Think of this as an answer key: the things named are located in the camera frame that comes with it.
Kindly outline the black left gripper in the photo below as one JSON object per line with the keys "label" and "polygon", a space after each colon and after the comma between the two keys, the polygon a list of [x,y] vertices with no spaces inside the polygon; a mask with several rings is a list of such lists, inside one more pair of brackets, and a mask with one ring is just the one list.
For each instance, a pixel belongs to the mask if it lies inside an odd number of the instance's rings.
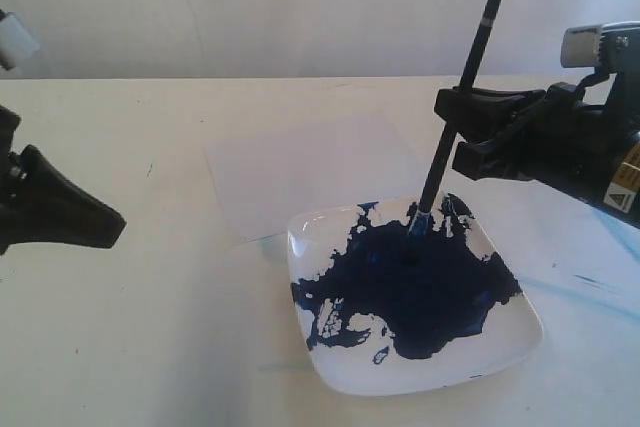
{"label": "black left gripper", "polygon": [[14,152],[21,118],[4,106],[0,111],[1,252],[26,243],[113,247],[124,217],[62,175],[35,146]]}

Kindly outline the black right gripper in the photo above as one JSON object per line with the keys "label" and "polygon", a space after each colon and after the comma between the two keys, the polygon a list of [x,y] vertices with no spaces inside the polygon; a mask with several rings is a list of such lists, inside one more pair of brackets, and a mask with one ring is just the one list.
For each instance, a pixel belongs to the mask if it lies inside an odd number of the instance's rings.
{"label": "black right gripper", "polygon": [[604,103],[580,85],[546,90],[440,89],[434,111],[465,140],[453,169],[471,180],[536,180],[628,225],[639,225],[639,85],[615,81]]}

